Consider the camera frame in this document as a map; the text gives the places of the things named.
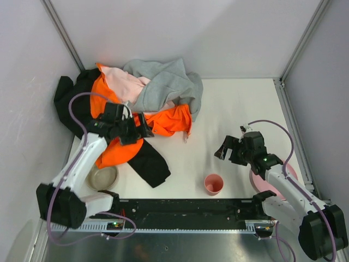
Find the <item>orange jacket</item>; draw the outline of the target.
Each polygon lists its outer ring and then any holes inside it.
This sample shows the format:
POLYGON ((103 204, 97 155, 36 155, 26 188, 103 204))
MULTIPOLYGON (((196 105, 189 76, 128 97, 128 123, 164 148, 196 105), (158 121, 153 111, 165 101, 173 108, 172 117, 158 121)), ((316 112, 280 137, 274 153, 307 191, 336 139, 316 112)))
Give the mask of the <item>orange jacket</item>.
MULTIPOLYGON (((100 76, 92 86, 92 92, 103 95, 112 102, 135 103, 141 91, 152 80, 150 76, 136 76, 123 69, 108 67, 97 63, 100 76)), ((192 116, 187 104, 175 106, 174 102, 166 102, 159 110, 145 113, 147 124, 156 135, 172 136, 175 132, 191 132, 192 116)), ((145 145, 145 140, 122 146, 119 139, 114 139, 107 149, 99 156, 95 164, 99 169, 120 165, 130 161, 145 145)))

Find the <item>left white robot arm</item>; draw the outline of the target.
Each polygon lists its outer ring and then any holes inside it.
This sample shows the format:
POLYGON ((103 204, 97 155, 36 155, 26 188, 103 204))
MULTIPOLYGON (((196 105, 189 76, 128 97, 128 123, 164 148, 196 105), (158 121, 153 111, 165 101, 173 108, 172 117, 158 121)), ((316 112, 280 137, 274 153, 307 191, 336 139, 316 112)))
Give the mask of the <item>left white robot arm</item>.
POLYGON ((62 171, 49 184, 40 184, 36 194, 40 216, 47 224, 77 229, 86 218, 109 211, 114 197, 107 191, 80 196, 91 168, 114 139, 122 146, 152 137, 143 113, 133 114, 128 106, 108 102, 104 112, 83 130, 82 140, 62 171))

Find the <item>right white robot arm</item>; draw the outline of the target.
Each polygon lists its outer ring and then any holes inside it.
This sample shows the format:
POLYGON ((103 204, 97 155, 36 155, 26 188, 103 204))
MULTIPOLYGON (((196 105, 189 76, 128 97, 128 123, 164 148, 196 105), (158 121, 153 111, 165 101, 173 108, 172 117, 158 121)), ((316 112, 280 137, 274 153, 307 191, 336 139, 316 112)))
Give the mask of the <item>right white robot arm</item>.
POLYGON ((241 138, 226 136, 215 157, 223 160, 228 150, 233 164, 251 167, 251 171, 277 189, 254 195, 263 212, 298 236, 303 252, 312 260, 336 255, 348 247, 344 214, 337 205, 329 206, 306 190, 285 170, 286 164, 267 152, 260 132, 246 132, 241 138))

